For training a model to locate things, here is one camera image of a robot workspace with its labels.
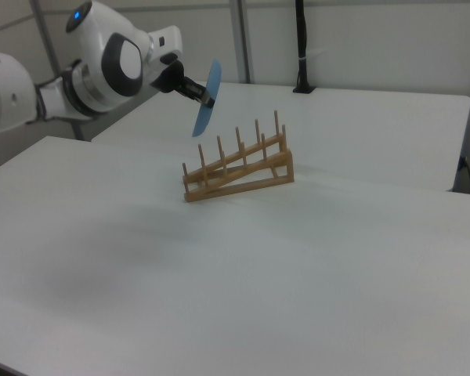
blue plate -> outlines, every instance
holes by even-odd
[[[211,71],[209,72],[209,78],[205,88],[209,91],[212,99],[216,99],[218,96],[219,85],[221,84],[221,63],[218,60],[214,60],[211,65]],[[213,108],[202,106],[198,111],[197,121],[195,122],[195,128],[193,129],[192,137],[200,136],[204,133],[204,130],[209,124]]]

wooden peg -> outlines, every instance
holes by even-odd
[[[282,147],[280,151],[285,151],[287,150],[287,137],[285,134],[285,124],[282,124]]]
[[[238,130],[238,127],[235,128],[235,133],[237,134],[238,151],[240,151],[240,131]]]
[[[270,169],[272,170],[273,178],[278,178],[277,170],[273,166],[270,166]]]
[[[183,179],[183,184],[185,185],[185,191],[189,193],[190,190],[188,189],[188,183],[186,182],[186,177],[188,176],[188,171],[186,170],[186,163],[183,163],[183,171],[185,173],[184,175],[185,179]]]
[[[255,120],[256,123],[256,139],[258,140],[258,145],[261,143],[261,135],[259,134],[259,121]]]
[[[242,154],[242,159],[244,160],[244,166],[248,165],[248,159],[246,158],[245,155],[245,144],[240,143],[240,154]]]
[[[266,161],[266,142],[265,142],[265,134],[261,134],[261,144],[263,149],[263,159]]]
[[[201,144],[198,144],[198,151],[201,154],[202,173],[204,175],[204,183],[205,183],[205,186],[208,186],[209,181],[207,179],[207,169],[205,167],[204,153],[202,152],[202,145]]]
[[[228,168],[226,167],[226,159],[225,159],[225,152],[221,150],[221,162],[222,162],[222,171],[223,175],[228,175]]]
[[[275,117],[275,131],[276,131],[276,135],[278,136],[279,135],[279,115],[277,113],[277,110],[275,110],[273,112],[273,116]]]
[[[221,147],[221,137],[219,136],[218,136],[218,149],[219,149],[219,156],[221,157],[222,147]]]

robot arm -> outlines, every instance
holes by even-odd
[[[37,120],[90,120],[127,102],[143,85],[213,107],[208,90],[184,76],[177,27],[146,33],[111,8],[86,2],[70,15],[66,32],[76,39],[80,60],[44,84],[34,85],[19,62],[0,53],[0,131]]]

